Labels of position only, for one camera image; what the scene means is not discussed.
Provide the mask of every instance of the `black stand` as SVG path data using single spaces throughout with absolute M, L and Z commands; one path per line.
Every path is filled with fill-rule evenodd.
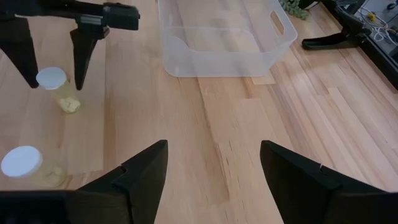
M 97 40 L 107 36 L 109 28 L 103 26 L 79 24 L 70 32 L 73 42 L 73 58 L 75 62 L 76 89 L 81 90 L 86 78 L 87 68 Z
M 261 164 L 285 224 L 398 223 L 398 193 L 345 176 L 271 141 Z
M 167 141 L 160 140 L 79 190 L 122 193 L 133 223 L 154 223 L 166 179 L 168 153 Z
M 37 88 L 37 62 L 26 18 L 0 14 L 0 49 L 8 56 L 31 88 Z
M 338 34 L 326 37 L 303 39 L 302 46 L 306 50 L 330 50 L 357 47 L 371 31 L 371 27 L 363 24 L 355 16 L 348 14 L 345 9 L 336 7 L 341 21 L 344 21 L 343 30 Z
M 136 7 L 120 3 L 100 5 L 76 0 L 0 0 L 0 49 L 32 88 L 39 84 L 35 79 L 37 63 L 29 24 L 27 19 L 15 15 L 58 16 L 76 21 L 78 28 L 71 31 L 70 36 L 77 90 L 83 88 L 91 54 L 97 40 L 109 33 L 108 27 L 138 30 L 141 18 Z

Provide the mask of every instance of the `clear plastic bin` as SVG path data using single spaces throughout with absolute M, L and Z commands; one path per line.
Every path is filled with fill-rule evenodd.
M 278 0 L 159 0 L 159 18 L 164 69 L 176 77 L 263 76 L 297 38 Z

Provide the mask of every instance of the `container lid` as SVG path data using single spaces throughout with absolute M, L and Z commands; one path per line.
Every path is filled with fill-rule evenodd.
M 35 147 L 19 146 L 1 161 L 1 171 L 9 177 L 27 177 L 42 165 L 42 154 Z
M 54 90 L 66 82 L 67 74 L 61 68 L 49 67 L 39 71 L 36 80 L 46 90 Z

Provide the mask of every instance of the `plastic container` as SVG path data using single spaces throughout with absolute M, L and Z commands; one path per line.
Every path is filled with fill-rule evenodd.
M 1 161 L 1 170 L 8 177 L 20 179 L 21 184 L 34 187 L 57 187 L 66 178 L 60 166 L 44 161 L 32 146 L 20 146 L 8 152 Z
M 164 69 L 176 77 L 263 76 L 297 38 L 278 0 L 159 0 L 159 18 Z
M 67 81 L 67 75 L 61 68 L 45 68 L 37 74 L 36 80 L 41 87 L 50 92 L 64 112 L 74 113 L 79 110 L 81 104 L 76 90 Z

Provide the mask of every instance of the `wooden table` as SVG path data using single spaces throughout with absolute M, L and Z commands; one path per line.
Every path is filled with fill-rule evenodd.
M 0 54 L 0 156 L 20 145 L 59 162 L 76 189 L 159 139 L 169 168 L 156 223 L 282 223 L 259 146 L 270 139 L 384 190 L 398 190 L 398 96 L 360 49 L 304 51 L 304 38 L 340 30 L 323 6 L 290 17 L 298 39 L 262 78 L 175 78 L 162 68 L 157 3 L 136 5 L 140 30 L 97 43 L 79 92 L 62 113 Z M 29 19 L 39 68 L 73 74 L 74 21 Z M 29 189 L 0 174 L 0 189 Z

